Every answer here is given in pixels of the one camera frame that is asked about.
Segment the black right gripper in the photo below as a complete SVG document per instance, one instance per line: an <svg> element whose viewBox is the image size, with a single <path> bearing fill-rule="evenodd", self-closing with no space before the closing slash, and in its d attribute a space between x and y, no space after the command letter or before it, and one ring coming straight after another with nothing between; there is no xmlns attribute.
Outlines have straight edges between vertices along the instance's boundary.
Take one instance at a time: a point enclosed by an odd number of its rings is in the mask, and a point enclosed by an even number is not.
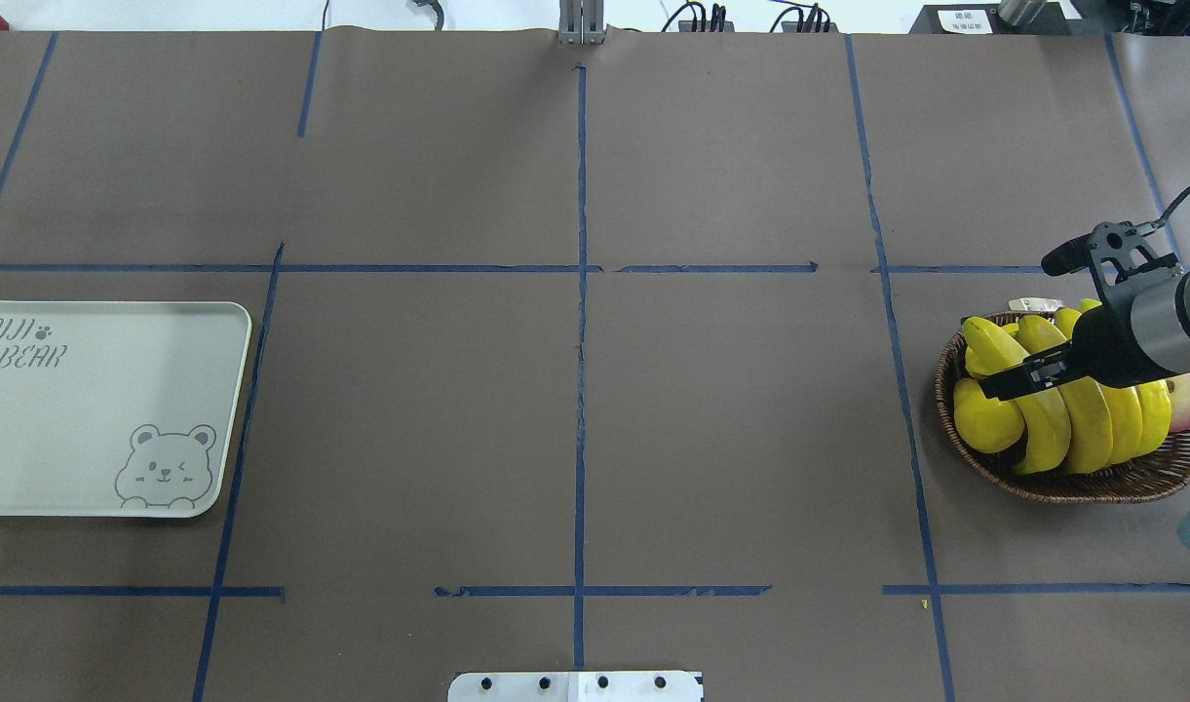
<svg viewBox="0 0 1190 702"><path fill-rule="evenodd" d="M1079 377L1079 370L1101 386L1115 388L1155 380L1155 364L1134 341L1128 320L1111 305L1082 312L1071 338L1071 364L1063 357L1027 357L1017 366L979 380L981 391L988 399L1012 401L1066 386Z"/></svg>

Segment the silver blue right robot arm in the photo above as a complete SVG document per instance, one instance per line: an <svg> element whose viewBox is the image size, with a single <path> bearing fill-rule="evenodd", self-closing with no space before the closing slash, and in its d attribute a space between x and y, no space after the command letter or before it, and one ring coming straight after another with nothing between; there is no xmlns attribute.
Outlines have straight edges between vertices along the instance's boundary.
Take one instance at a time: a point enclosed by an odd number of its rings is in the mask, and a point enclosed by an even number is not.
<svg viewBox="0 0 1190 702"><path fill-rule="evenodd" d="M1082 378L1126 388L1190 372L1190 271L1153 268L1108 286L1097 268L1094 278L1101 303L1071 339L981 380L983 395L1013 400Z"/></svg>

